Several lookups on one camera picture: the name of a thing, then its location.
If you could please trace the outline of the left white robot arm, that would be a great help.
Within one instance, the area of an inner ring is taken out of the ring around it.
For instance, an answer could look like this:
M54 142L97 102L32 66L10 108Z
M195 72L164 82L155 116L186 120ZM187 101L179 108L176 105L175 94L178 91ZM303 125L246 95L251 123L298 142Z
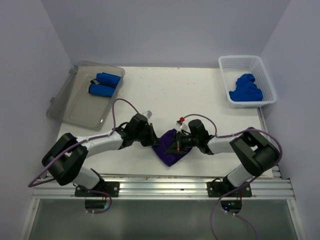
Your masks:
M143 147L161 144L149 119L140 113L135 114L128 123L104 134L89 137L63 134L41 163L59 185L72 183L86 188L96 197L103 193L104 180L97 171L83 166L85 160L107 151L122 150L134 142L139 142Z

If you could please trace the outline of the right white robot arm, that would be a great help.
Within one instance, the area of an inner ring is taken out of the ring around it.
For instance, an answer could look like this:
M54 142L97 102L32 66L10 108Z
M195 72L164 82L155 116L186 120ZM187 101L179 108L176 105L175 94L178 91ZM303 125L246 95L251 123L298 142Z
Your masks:
M174 134L164 153L184 155L192 148L209 156L235 153L240 165L212 186L216 192L227 196L235 196L243 184L272 168L281 156L278 148L252 127L235 135L214 136L209 134L201 120L195 119L188 123L188 128L189 133L181 130Z

